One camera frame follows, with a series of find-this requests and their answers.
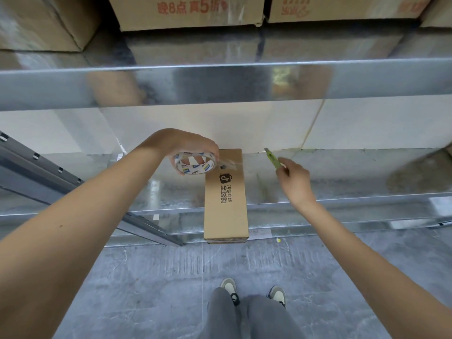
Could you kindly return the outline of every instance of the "packing tape strip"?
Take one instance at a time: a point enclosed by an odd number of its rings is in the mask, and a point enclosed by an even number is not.
[[[182,163],[183,159],[188,159],[189,157],[206,157],[210,160],[206,159],[204,164],[191,165]],[[198,175],[204,174],[207,171],[212,170],[216,164],[215,156],[210,152],[179,152],[176,156],[174,156],[174,164],[176,168],[187,175]]]

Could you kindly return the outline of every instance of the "white sneaker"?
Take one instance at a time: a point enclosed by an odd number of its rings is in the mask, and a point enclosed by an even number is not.
[[[284,308],[286,307],[286,293],[281,287],[274,286],[273,288],[271,288],[267,297],[269,299],[278,301],[284,306]]]
[[[230,277],[225,278],[223,282],[220,284],[220,288],[226,289],[227,292],[229,292],[229,295],[232,299],[232,302],[235,306],[238,306],[240,304],[239,296],[237,295],[237,286],[235,285],[235,282]]]

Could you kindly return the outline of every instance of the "person's right hand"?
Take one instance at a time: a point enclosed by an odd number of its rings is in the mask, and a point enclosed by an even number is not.
[[[291,159],[280,157],[278,160],[286,166],[286,168],[280,167],[276,170],[276,175],[290,203],[295,207],[300,207],[317,202],[311,190],[309,171]]]

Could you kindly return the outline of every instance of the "concrete floor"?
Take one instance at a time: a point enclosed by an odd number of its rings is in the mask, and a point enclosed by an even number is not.
[[[358,236],[452,307],[452,227]],[[307,338],[389,338],[317,236],[104,249],[55,338],[196,338],[227,276],[240,296],[284,287]]]

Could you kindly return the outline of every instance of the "shoe lace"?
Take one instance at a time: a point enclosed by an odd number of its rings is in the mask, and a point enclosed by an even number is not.
[[[240,304],[239,296],[238,296],[235,292],[233,292],[233,293],[230,295],[230,297],[231,297],[232,302],[234,303],[235,306],[238,306],[238,305]]]

